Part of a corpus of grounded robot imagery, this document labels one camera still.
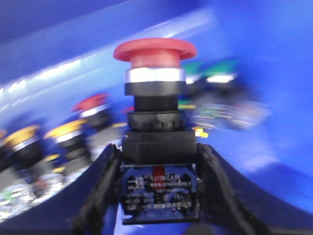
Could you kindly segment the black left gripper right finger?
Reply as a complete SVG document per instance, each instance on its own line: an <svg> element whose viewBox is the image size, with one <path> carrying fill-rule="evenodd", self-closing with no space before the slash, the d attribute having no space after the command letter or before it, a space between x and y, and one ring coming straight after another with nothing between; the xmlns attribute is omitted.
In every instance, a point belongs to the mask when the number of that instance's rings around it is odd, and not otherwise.
<svg viewBox="0 0 313 235"><path fill-rule="evenodd" d="M213 148L197 144L202 179L201 221L225 227L238 235L269 235L267 225L249 212L235 194Z"/></svg>

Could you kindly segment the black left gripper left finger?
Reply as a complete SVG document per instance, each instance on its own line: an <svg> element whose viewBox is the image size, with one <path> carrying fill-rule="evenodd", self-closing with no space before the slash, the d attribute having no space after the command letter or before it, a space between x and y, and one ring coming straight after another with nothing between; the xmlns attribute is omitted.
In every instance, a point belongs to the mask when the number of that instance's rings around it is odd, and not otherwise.
<svg viewBox="0 0 313 235"><path fill-rule="evenodd" d="M115 197L115 184L120 175L122 152L109 144L101 153L108 160L78 215L73 219L73 235L100 235L105 224L104 217Z"/></svg>

